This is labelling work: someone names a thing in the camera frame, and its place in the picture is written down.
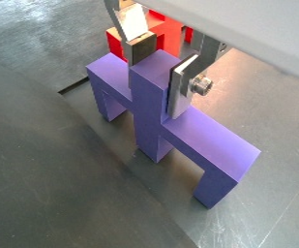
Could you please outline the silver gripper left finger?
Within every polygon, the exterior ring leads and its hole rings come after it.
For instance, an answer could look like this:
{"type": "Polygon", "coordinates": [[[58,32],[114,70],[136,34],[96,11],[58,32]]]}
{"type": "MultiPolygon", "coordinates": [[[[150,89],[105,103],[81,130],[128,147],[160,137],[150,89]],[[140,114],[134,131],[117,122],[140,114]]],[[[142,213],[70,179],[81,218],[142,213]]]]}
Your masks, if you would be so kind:
{"type": "Polygon", "coordinates": [[[157,35],[150,31],[145,8],[134,0],[105,0],[105,3],[122,39],[125,57],[134,66],[157,49],[157,35]]]}

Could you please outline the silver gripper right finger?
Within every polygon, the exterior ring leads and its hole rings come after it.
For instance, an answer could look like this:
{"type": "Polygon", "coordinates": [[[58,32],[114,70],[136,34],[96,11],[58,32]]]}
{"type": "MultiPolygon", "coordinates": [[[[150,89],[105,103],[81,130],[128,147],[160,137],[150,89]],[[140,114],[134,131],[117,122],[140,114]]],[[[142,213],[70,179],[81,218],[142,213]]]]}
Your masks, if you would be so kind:
{"type": "Polygon", "coordinates": [[[168,113],[177,119],[188,110],[193,94],[205,96],[213,80],[206,77],[206,70],[226,54],[226,44],[201,32],[193,33],[192,54],[170,71],[168,113]]]}

